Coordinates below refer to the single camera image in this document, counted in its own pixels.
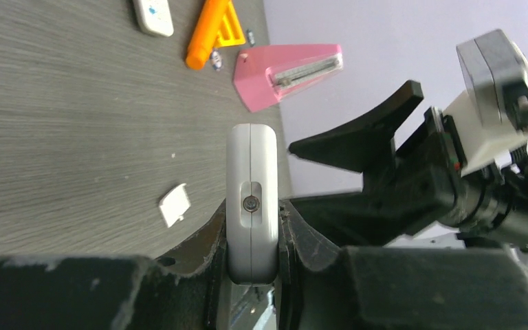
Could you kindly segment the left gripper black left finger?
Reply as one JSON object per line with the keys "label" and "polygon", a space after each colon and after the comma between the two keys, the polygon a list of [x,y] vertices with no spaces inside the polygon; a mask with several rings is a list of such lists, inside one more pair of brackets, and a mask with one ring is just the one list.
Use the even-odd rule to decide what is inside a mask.
{"label": "left gripper black left finger", "polygon": [[0,256],[0,329],[226,329],[225,209],[157,258]]}

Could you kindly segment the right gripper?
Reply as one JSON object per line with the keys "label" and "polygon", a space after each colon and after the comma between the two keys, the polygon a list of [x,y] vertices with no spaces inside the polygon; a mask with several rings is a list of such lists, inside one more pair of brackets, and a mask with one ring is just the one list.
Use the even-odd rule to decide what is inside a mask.
{"label": "right gripper", "polygon": [[434,221],[460,227],[479,194],[461,181],[463,160],[452,118],[429,108],[403,145],[405,156],[391,142],[423,99],[421,84],[408,80],[365,114],[289,145],[302,160],[366,170],[365,192],[290,199],[311,227],[341,246],[384,246]]}

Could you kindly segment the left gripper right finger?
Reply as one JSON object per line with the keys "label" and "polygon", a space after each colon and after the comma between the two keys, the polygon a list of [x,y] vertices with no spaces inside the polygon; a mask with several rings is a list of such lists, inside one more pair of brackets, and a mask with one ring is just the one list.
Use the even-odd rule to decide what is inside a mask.
{"label": "left gripper right finger", "polygon": [[528,329],[528,271],[498,249],[339,247],[280,203],[279,329]]}

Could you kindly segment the white battery cover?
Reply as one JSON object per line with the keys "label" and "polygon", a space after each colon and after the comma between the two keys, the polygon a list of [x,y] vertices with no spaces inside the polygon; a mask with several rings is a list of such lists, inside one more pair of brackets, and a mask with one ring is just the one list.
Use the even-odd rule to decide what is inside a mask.
{"label": "white battery cover", "polygon": [[182,183],[168,191],[158,203],[159,212],[168,228],[183,221],[190,208],[186,184]]}

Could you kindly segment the white grey remote control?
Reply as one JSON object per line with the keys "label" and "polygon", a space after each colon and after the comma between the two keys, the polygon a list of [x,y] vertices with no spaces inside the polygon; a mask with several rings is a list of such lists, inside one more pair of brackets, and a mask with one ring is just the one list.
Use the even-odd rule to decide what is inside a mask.
{"label": "white grey remote control", "polygon": [[233,283],[262,286],[276,278],[278,202],[275,131],[265,124],[236,125],[226,144],[225,221]]}

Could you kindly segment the white beige remote control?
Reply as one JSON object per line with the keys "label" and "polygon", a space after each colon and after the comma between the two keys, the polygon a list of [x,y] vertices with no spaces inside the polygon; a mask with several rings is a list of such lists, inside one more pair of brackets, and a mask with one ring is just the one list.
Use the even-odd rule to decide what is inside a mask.
{"label": "white beige remote control", "polygon": [[168,0],[134,0],[137,23],[144,33],[170,37],[174,33]]}

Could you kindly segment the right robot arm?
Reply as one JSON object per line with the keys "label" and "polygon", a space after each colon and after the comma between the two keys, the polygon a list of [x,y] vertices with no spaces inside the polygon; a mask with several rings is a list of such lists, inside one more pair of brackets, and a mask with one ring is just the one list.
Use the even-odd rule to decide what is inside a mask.
{"label": "right robot arm", "polygon": [[519,167],[491,163],[466,171],[456,120],[434,109],[401,145],[394,135],[423,100],[406,81],[374,109],[334,129],[292,142],[289,152],[311,162],[360,173],[359,191],[296,197],[303,219],[336,245],[384,246],[432,223],[456,228],[462,239],[488,239],[528,252],[528,156]]}

